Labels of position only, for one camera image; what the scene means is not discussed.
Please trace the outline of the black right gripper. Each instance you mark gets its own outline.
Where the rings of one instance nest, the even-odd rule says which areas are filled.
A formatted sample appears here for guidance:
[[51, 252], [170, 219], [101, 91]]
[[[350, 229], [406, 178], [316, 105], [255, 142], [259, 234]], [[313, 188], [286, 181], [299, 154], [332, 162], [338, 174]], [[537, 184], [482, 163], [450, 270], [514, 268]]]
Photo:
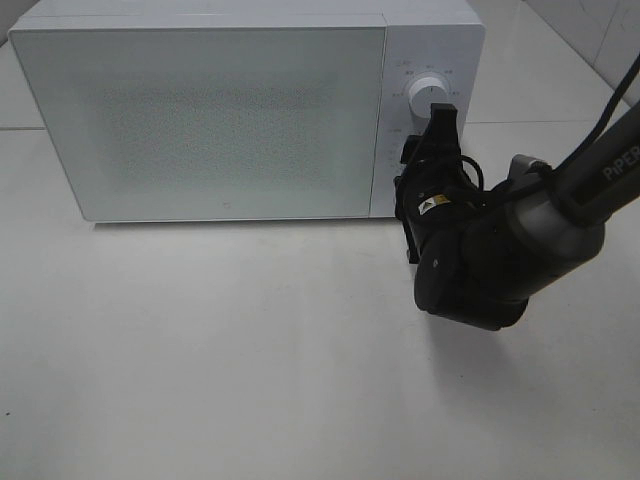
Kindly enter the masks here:
[[400, 159], [403, 169], [394, 178], [394, 212], [410, 264], [418, 263], [437, 231], [475, 213], [485, 194], [480, 165], [461, 154], [456, 107], [432, 103], [430, 113], [423, 143], [419, 135], [408, 136]]

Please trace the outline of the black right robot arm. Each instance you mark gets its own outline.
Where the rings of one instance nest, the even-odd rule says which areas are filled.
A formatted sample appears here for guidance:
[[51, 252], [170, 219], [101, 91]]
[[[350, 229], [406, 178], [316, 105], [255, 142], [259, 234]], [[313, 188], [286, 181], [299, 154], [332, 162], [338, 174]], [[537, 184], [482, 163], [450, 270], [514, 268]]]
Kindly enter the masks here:
[[415, 268], [414, 301], [427, 313], [497, 331], [532, 295], [597, 256], [606, 221], [639, 195], [639, 111], [557, 167], [515, 156], [486, 189], [464, 156], [457, 111], [436, 103], [410, 136], [394, 181], [395, 215]]

